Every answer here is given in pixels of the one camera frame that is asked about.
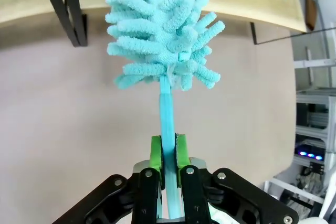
black chair leg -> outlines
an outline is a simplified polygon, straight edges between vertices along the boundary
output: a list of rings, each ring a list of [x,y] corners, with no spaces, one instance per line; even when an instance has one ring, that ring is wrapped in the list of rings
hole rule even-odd
[[[79,47],[80,43],[69,19],[67,6],[64,4],[63,0],[50,0],[50,2],[72,45],[74,47]]]
[[[79,45],[87,46],[87,17],[81,12],[79,0],[67,0],[67,5],[70,9]]]

white wall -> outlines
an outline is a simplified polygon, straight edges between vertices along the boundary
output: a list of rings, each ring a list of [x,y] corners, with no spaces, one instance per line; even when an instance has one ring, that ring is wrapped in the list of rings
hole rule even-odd
[[[305,0],[300,0],[302,12],[305,12]],[[315,30],[321,30],[321,17],[318,14]],[[327,57],[325,50],[325,41],[322,33],[306,34],[291,39],[294,60],[306,60],[307,48],[311,52],[313,60],[325,59]],[[330,77],[327,68],[312,68],[313,85],[316,87],[329,87]],[[310,87],[309,70],[307,68],[295,70],[295,80],[297,90],[307,89]]]
[[[322,18],[325,28],[336,25],[336,0],[319,0]],[[327,31],[330,58],[336,59],[336,36],[335,30]],[[336,68],[331,68],[332,85],[336,87]]]

green gripper pad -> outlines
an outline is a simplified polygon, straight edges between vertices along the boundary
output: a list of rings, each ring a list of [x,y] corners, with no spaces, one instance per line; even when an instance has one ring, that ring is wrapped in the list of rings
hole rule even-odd
[[[191,165],[187,149],[187,139],[185,135],[176,136],[176,162],[179,171],[178,186],[181,187],[181,169],[186,165]]]
[[[151,157],[149,159],[149,166],[161,173],[162,168],[162,148],[161,137],[152,136]]]

microfiber duster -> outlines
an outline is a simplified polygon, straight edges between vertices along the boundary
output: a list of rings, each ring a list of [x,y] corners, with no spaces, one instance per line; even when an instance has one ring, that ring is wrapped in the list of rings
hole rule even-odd
[[[160,82],[160,120],[165,159],[166,193],[170,218],[179,217],[174,167],[175,131],[171,89],[188,90],[193,77],[212,88],[220,75],[205,67],[212,50],[206,44],[224,29],[215,13],[199,19],[209,0],[106,0],[112,6],[106,21],[116,39],[109,55],[134,63],[123,67],[115,80],[121,89],[138,82]]]

beige floor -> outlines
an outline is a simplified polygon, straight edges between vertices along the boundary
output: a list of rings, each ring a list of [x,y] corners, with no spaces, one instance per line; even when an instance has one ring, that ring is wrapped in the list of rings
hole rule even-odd
[[[118,90],[125,61],[106,54],[101,12],[89,46],[73,48],[55,16],[0,29],[0,216],[51,223],[110,174],[131,174],[160,133],[159,86]],[[225,20],[207,65],[222,79],[175,92],[176,131],[210,171],[229,167],[254,184],[291,163],[295,82],[290,40],[254,46],[247,23]],[[258,26],[258,38],[287,31]]]

